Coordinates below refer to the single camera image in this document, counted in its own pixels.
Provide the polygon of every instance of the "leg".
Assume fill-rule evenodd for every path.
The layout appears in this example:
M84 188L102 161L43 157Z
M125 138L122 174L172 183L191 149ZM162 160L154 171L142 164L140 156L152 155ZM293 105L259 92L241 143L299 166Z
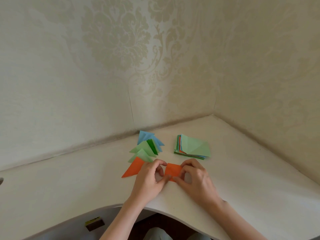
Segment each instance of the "leg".
M190 236L187 240L211 240L211 238L197 232Z
M149 229L143 240L172 240L172 238L161 228L154 227Z

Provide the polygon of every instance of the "hand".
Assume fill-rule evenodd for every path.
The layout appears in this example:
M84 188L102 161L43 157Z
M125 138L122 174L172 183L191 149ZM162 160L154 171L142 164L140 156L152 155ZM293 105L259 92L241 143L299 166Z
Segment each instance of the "hand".
M143 204L143 207L153 200L166 185L171 178L170 175L165 175L160 165L167 166L165 161L155 159L153 162L145 162L139 171L136 181L130 195L130 199L139 201ZM158 172L163 178L156 182L155 173Z
M181 167L179 177L173 179L198 205L207 210L209 207L219 206L223 202L208 172L196 159L184 161ZM186 172L191 175L191 184L184 181Z

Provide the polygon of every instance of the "orange folded paper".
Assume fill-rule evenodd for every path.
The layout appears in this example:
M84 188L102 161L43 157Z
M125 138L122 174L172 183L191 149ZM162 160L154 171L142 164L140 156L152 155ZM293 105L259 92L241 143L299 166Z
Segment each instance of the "orange folded paper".
M168 163L164 175L170 174L172 177L178 177L181 170L182 167L180 165Z
M138 174L142 165L145 163L141 158L136 157L134 161L131 163L130 167L126 170L126 172L122 175L122 178L130 177Z

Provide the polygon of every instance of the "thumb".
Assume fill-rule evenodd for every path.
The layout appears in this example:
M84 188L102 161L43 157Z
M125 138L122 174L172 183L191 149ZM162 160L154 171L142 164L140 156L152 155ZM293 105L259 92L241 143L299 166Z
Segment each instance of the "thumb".
M186 192L189 191L190 184L186 183L179 177L173 177L173 180Z
M159 182L157 182L157 185L159 185L159 187L162 189L170 179L171 175L164 175L163 178Z

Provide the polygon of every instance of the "white desk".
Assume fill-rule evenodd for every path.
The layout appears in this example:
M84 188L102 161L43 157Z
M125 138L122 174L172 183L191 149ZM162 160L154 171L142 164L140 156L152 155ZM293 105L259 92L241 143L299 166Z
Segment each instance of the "white desk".
M309 240L320 235L320 186L214 116L156 129L159 157L180 164L178 134L209 142L201 160L220 195L268 239ZM121 178L138 135L0 172L0 238L20 240L92 210L119 206L135 176ZM225 232L169 182L147 209L175 218L213 239Z

